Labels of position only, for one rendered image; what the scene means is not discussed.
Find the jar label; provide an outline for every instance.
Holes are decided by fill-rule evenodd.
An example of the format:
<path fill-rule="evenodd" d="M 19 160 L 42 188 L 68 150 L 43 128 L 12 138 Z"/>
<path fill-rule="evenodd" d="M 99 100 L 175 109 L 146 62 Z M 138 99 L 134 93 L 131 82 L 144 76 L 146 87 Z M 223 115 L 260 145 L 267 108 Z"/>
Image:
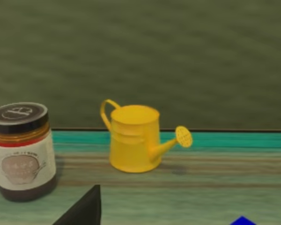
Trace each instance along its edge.
<path fill-rule="evenodd" d="M 56 173 L 52 134 L 22 147 L 0 146 L 0 186 L 28 190 L 50 181 Z"/>

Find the watering can body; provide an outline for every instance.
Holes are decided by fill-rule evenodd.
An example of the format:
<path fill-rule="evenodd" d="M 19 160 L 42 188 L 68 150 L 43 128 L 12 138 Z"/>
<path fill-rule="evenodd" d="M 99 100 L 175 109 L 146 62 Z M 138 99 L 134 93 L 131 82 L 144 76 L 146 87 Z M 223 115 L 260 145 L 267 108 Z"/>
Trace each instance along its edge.
<path fill-rule="evenodd" d="M 106 103 L 115 109 L 111 121 L 105 114 Z M 101 104 L 101 117 L 111 133 L 110 164 L 118 170 L 142 173 L 153 170 L 161 156 L 177 141 L 160 144 L 159 112 L 144 105 L 119 106 L 109 99 Z"/>

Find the black lid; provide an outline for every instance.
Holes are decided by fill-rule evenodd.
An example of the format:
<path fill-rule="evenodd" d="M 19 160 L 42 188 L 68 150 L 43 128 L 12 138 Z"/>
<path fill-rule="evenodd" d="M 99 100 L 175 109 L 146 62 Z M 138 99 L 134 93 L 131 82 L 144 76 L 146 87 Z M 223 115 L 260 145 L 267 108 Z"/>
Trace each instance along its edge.
<path fill-rule="evenodd" d="M 53 225 L 100 225 L 100 185 L 95 185 Z"/>
<path fill-rule="evenodd" d="M 22 102 L 0 107 L 0 134 L 20 134 L 41 128 L 48 109 L 38 103 Z"/>

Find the blue object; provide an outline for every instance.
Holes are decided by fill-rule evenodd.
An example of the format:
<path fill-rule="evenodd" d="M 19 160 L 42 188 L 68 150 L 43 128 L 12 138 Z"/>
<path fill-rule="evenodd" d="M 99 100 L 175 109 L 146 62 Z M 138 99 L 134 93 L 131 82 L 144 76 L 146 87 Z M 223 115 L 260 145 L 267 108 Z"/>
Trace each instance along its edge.
<path fill-rule="evenodd" d="M 246 217 L 240 217 L 230 225 L 256 225 L 256 224 L 248 220 Z"/>

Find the glass jar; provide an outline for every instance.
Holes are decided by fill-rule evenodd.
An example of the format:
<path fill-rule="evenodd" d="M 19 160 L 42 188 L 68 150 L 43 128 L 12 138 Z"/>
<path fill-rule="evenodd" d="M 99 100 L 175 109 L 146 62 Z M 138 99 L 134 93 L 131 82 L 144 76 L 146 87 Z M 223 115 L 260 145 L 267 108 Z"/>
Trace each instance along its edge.
<path fill-rule="evenodd" d="M 56 186 L 48 110 L 37 103 L 0 107 L 0 192 L 15 202 L 37 199 Z"/>

